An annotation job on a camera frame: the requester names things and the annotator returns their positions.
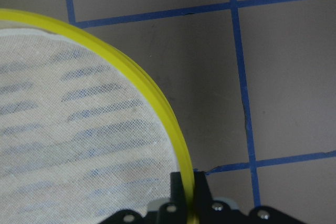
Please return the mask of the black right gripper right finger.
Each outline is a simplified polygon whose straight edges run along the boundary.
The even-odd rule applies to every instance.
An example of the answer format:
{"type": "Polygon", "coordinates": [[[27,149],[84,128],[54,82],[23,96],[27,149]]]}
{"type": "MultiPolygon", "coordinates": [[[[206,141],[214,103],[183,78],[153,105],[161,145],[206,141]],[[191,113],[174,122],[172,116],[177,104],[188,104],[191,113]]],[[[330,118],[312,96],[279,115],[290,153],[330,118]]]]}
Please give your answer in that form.
{"type": "Polygon", "coordinates": [[[194,205],[196,206],[211,206],[213,197],[207,182],[205,172],[194,172],[194,205]]]}

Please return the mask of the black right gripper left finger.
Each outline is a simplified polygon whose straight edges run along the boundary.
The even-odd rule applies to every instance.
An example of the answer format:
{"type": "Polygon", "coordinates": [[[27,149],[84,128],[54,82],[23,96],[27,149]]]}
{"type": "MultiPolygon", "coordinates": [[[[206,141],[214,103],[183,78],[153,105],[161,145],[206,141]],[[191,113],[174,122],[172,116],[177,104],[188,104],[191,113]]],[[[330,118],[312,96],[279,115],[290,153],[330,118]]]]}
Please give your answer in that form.
{"type": "Polygon", "coordinates": [[[180,172],[170,174],[170,202],[177,206],[186,206],[186,196],[180,172]]]}

